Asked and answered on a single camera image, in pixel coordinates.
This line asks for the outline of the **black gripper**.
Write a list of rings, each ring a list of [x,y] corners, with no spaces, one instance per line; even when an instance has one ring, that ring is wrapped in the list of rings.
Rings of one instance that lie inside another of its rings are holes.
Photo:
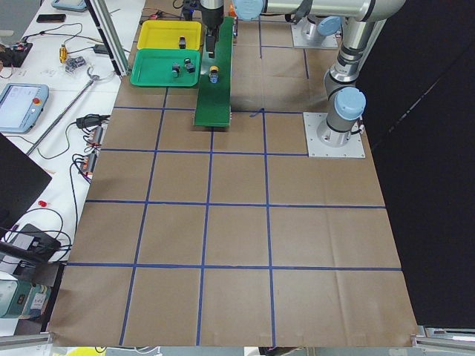
[[[215,26],[215,27],[206,26],[205,50],[206,50],[207,56],[211,59],[215,57],[215,44],[216,44],[215,37],[218,37],[218,26]]]

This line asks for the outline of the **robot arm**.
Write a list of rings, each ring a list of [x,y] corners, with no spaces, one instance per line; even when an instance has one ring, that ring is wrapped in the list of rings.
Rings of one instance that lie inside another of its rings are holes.
[[[270,112],[297,113],[328,109],[334,95],[346,87],[354,87],[363,58],[370,49],[368,43],[377,37],[375,26],[384,23],[404,5],[403,1],[234,1],[240,20],[262,16],[285,16],[289,22],[307,16],[337,16],[344,19],[343,35],[338,55],[324,73],[323,83],[313,93],[313,85],[302,80],[253,79],[243,77],[233,82],[232,109],[258,109]]]
[[[202,22],[205,26],[205,48],[210,58],[215,57],[216,43],[219,41],[220,26],[223,23],[223,0],[200,0]]]

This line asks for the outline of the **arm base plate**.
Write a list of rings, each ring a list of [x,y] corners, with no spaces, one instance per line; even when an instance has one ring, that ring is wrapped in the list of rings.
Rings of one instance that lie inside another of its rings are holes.
[[[340,28],[341,18],[338,16],[307,16],[299,23],[291,25],[293,47],[336,50],[338,42],[335,34]]]
[[[364,159],[362,134],[358,123],[345,133],[327,126],[327,113],[304,112],[307,154],[310,158]]]

